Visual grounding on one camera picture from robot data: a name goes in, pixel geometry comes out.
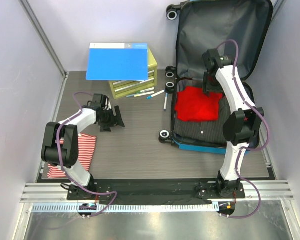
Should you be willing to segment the red white striped garment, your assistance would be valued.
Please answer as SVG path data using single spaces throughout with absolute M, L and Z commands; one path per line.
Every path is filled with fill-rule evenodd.
M 97 136 L 89 135 L 85 133 L 80 133 L 78 135 L 78 161 L 82 164 L 83 168 L 86 171 L 90 170 L 90 166 L 92 164 L 92 159 L 95 153 L 96 144 L 97 144 Z M 66 175 L 58 169 L 58 167 L 48 165 L 49 171 L 47 173 L 47 177 L 49 179 L 56 178 L 65 178 Z

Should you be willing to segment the blue suitcase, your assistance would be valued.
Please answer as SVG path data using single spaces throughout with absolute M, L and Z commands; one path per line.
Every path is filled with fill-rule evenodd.
M 178 20 L 171 130 L 159 141 L 180 149 L 225 154 L 255 149 L 264 110 L 247 79 L 256 67 L 273 15 L 269 0 L 188 0 L 166 9 Z

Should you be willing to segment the dark pinstriped shirt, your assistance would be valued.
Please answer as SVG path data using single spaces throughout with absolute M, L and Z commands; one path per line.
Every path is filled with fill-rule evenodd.
M 219 101 L 219 117 L 216 121 L 182 121 L 175 119 L 174 133 L 192 140 L 209 144 L 226 146 L 227 141 L 223 134 L 223 126 L 231 115 L 228 99 L 223 97 Z

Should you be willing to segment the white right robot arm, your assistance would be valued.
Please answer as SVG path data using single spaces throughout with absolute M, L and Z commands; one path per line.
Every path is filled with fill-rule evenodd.
M 203 92 L 225 95 L 230 116 L 223 125 L 226 153 L 218 172 L 215 191 L 221 198 L 229 198 L 240 188 L 241 166 L 246 150 L 257 137 L 264 116 L 247 94 L 239 78 L 237 67 L 228 56 L 221 56 L 216 48 L 203 54 L 206 72 L 203 77 Z

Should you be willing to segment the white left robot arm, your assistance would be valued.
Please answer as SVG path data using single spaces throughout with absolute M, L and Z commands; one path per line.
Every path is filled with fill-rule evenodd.
M 112 106 L 108 96 L 89 95 L 92 100 L 79 104 L 77 113 L 63 121 L 47 123 L 41 148 L 42 161 L 58 167 L 71 181 L 70 190 L 77 190 L 85 200 L 105 193 L 97 192 L 93 175 L 79 162 L 79 134 L 95 124 L 101 132 L 110 132 L 116 126 L 125 127 L 120 107 Z

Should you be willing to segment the yellow-green drawer organizer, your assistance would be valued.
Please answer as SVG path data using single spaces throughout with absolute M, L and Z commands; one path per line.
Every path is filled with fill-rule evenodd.
M 148 48 L 148 79 L 141 81 L 133 80 L 119 80 L 109 81 L 109 86 L 112 92 L 113 98 L 120 99 L 128 95 L 136 94 L 137 92 L 154 88 L 158 82 L 158 63 Z

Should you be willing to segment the marker pen blue cap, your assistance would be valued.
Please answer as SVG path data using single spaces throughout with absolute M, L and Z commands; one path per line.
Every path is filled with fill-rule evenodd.
M 152 99 L 152 98 L 154 98 L 154 97 L 156 97 L 156 96 L 158 96 L 158 95 L 160 95 L 160 94 L 163 94 L 163 93 L 165 93 L 165 90 L 158 91 L 158 92 L 156 92 L 156 93 L 154 93 L 154 94 L 148 96 L 146 99 L 147 99 L 147 100 Z

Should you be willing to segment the marker pen red cap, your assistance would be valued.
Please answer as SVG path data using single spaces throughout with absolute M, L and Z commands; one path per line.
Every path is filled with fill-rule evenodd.
M 169 97 L 169 94 L 166 92 L 165 93 L 165 99 L 164 99 L 164 106 L 163 106 L 163 111 L 164 112 L 167 110 L 168 97 Z

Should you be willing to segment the blue white flat box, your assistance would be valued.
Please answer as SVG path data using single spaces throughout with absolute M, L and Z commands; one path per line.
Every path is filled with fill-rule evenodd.
M 147 43 L 105 43 L 89 45 L 88 81 L 146 81 Z

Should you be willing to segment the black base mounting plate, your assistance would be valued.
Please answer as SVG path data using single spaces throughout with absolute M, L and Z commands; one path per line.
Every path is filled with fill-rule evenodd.
M 112 179 L 93 180 L 87 186 L 79 187 L 73 184 L 68 190 L 68 197 L 79 195 L 87 198 L 88 195 L 99 195 L 105 200 L 105 195 L 118 192 L 120 197 L 133 196 L 177 196 L 189 195 L 203 200 L 208 199 L 244 199 L 246 197 L 243 184 L 239 179 L 223 183 L 214 179 Z

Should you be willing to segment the aluminium corner post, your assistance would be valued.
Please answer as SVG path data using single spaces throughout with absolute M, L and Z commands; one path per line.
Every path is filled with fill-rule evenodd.
M 24 9 L 27 17 L 29 18 L 32 26 L 34 27 L 35 31 L 37 32 L 39 38 L 41 39 L 44 47 L 46 48 L 48 54 L 50 55 L 52 61 L 54 62 L 55 66 L 57 67 L 58 71 L 65 79 L 67 77 L 67 71 L 63 67 L 59 57 L 57 56 L 56 51 L 54 50 L 48 36 L 46 35 L 44 28 L 42 27 L 39 19 L 37 18 L 33 8 L 31 7 L 28 0 L 19 0 L 20 5 Z

